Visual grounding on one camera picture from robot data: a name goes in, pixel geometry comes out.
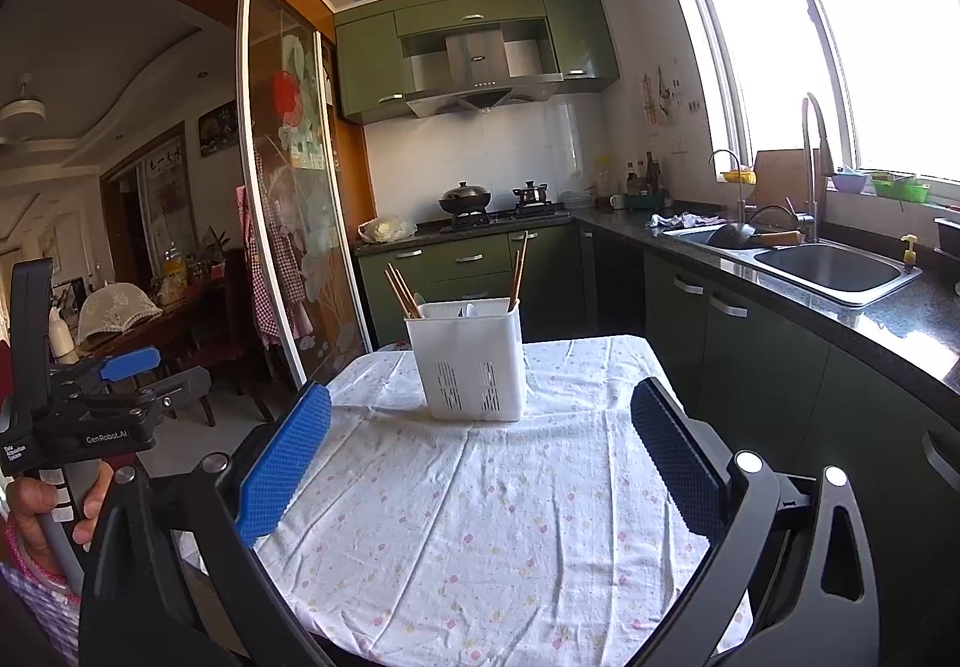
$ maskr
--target black granite countertop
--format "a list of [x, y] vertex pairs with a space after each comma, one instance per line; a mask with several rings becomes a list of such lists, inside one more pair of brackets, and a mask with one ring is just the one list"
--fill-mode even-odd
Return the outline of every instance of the black granite countertop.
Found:
[[[656, 250], [664, 259], [822, 336], [881, 372], [960, 430], [960, 296], [954, 293], [952, 277], [925, 269], [904, 288], [867, 307], [851, 309], [750, 266], [666, 237], [664, 232], [647, 227], [650, 213], [587, 209], [572, 210], [570, 216], [587, 230], [607, 232]], [[864, 247], [862, 242], [845, 244]]]
[[543, 216], [542, 218], [511, 218], [506, 221], [493, 221], [488, 226], [477, 226], [477, 228], [467, 228], [459, 231], [440, 231], [440, 229], [450, 225], [450, 218], [447, 218], [443, 221], [416, 223], [416, 234], [399, 242], [376, 242], [376, 244], [373, 242], [354, 242], [352, 251], [353, 255], [361, 258], [365, 255], [387, 253], [392, 250], [409, 250], [411, 247], [438, 245], [440, 242], [469, 240], [474, 237], [490, 237], [493, 234], [507, 234], [511, 231], [532, 230], [534, 228], [546, 228], [546, 226], [569, 226], [570, 223], [573, 223], [570, 213], [562, 210], [554, 215]]

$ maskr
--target white floral tablecloth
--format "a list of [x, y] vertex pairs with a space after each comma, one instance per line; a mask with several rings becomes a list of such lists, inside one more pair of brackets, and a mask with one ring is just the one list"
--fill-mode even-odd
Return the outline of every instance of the white floral tablecloth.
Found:
[[[328, 438], [257, 548], [299, 620], [392, 667], [619, 665], [707, 552], [630, 420], [633, 336], [524, 346], [517, 423], [431, 419], [410, 352], [330, 384]], [[721, 643], [742, 641], [744, 598]]]

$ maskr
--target plastic bag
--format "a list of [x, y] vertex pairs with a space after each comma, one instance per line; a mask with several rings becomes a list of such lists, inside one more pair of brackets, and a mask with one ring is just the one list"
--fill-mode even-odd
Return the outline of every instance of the plastic bag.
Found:
[[357, 232], [364, 242], [399, 242], [416, 234], [416, 223], [388, 215], [361, 223]]

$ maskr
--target stainless steel sink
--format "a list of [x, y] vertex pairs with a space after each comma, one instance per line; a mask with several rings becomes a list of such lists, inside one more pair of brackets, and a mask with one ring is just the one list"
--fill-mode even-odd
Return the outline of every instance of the stainless steel sink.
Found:
[[897, 261], [835, 242], [750, 250], [711, 247], [707, 240], [719, 227], [664, 231], [664, 235], [752, 266], [847, 307], [864, 307], [920, 276], [920, 269], [907, 272]]

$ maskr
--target faucet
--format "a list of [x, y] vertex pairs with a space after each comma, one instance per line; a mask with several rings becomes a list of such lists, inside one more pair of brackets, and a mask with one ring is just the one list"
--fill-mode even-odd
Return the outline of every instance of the faucet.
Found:
[[737, 202], [736, 208], [737, 208], [737, 214], [739, 216], [738, 223], [740, 223], [740, 228], [743, 228], [743, 224], [746, 222], [745, 218], [747, 217], [747, 204], [743, 200], [743, 177], [739, 171], [740, 159], [736, 156], [736, 153], [734, 153], [733, 151], [729, 151], [727, 148], [720, 148], [720, 149], [715, 149], [715, 151], [710, 153], [710, 158], [709, 158], [709, 161], [707, 161], [707, 163], [712, 163], [714, 166], [716, 166], [715, 159], [718, 152], [726, 152], [728, 153], [728, 155], [731, 155], [731, 157], [733, 157], [733, 165], [737, 168], [736, 189], [737, 189], [737, 195], [739, 200]]
[[[813, 147], [810, 145], [809, 132], [809, 108], [813, 104], [813, 113], [817, 118], [817, 130], [820, 133], [819, 167], [813, 160]], [[819, 242], [820, 237], [817, 234], [817, 175], [822, 177], [832, 177], [836, 175], [836, 167], [833, 165], [833, 156], [830, 155], [830, 146], [827, 143], [827, 122], [824, 121], [824, 112], [820, 108], [820, 103], [813, 95], [807, 93], [803, 97], [803, 103], [800, 105], [800, 114], [803, 116], [803, 156], [805, 156], [806, 167], [806, 215], [802, 220], [808, 225], [808, 242]]]

